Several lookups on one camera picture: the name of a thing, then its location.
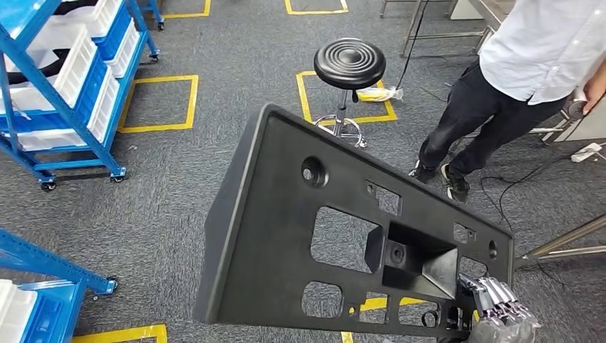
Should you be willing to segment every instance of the person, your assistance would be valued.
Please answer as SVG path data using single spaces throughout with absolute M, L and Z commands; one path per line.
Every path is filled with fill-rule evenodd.
M 439 169 L 448 197 L 466 202 L 465 176 L 483 168 L 503 144 L 558 113 L 589 76 L 585 113 L 606 90 L 606 0 L 516 0 L 452 86 L 409 175 L 427 183 Z M 439 168 L 452 143 L 480 126 L 480 134 Z

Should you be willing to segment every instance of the person's hand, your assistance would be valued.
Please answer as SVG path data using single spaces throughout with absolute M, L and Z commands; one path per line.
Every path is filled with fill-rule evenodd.
M 598 80 L 590 80 L 585 85 L 585 96 L 587 97 L 587 104 L 583 107 L 583 114 L 589 113 L 591 109 L 600 102 L 601 98 L 604 96 L 606 92 L 606 81 L 598 79 Z

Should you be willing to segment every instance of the black pants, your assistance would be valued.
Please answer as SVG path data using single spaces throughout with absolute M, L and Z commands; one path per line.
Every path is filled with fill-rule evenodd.
M 425 168 L 436 169 L 452 143 L 484 124 L 480 135 L 450 162 L 450 172 L 464 177 L 484 168 L 490 155 L 503 144 L 527 134 L 558 113 L 564 102 L 561 99 L 530 106 L 526 101 L 513 99 L 486 81 L 480 61 L 476 60 L 452 86 L 446 110 L 423 142 L 419 159 Z

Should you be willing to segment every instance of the chrome stool base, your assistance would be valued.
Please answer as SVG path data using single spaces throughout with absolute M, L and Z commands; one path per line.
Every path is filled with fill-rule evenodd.
M 341 104 L 339 105 L 339 110 L 337 111 L 337 114 L 330 114 L 328 116 L 323 116 L 322 118 L 314 121 L 314 125 L 318 126 L 320 129 L 328 132 L 329 134 L 331 134 L 335 137 L 339 137 L 339 138 L 343 138 L 343 139 L 356 139 L 356 144 L 354 144 L 354 146 L 357 148 L 365 148 L 367 146 L 367 143 L 366 143 L 366 140 L 364 139 L 364 136 L 362 135 L 362 129 L 360 129 L 358 123 L 355 122 L 353 119 L 345 118 L 346 110 L 347 110 L 347 90 L 343 90 Z M 334 120 L 333 125 L 327 125 L 327 126 L 332 126 L 332 129 L 329 129 L 327 126 L 320 124 L 325 120 Z M 342 133 L 343 128 L 345 128 L 347 125 L 352 125 L 355 128 L 355 133 L 353 133 L 353 134 Z

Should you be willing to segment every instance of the stool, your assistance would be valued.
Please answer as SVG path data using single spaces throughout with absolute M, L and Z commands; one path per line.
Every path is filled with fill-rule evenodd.
M 344 139 L 357 139 L 356 147 L 366 147 L 362 130 L 358 124 L 345 117 L 347 96 L 352 91 L 352 100 L 358 102 L 356 90 L 376 84 L 385 72 L 386 62 L 383 52 L 376 46 L 356 38 L 341 38 L 320 48 L 314 57 L 314 70 L 317 76 L 327 84 L 342 89 L 341 100 L 336 114 L 323 116 L 314 121 L 314 125 L 333 136 Z M 320 125 L 324 120 L 334 120 L 331 129 Z M 343 128 L 351 124 L 355 134 L 342 133 Z

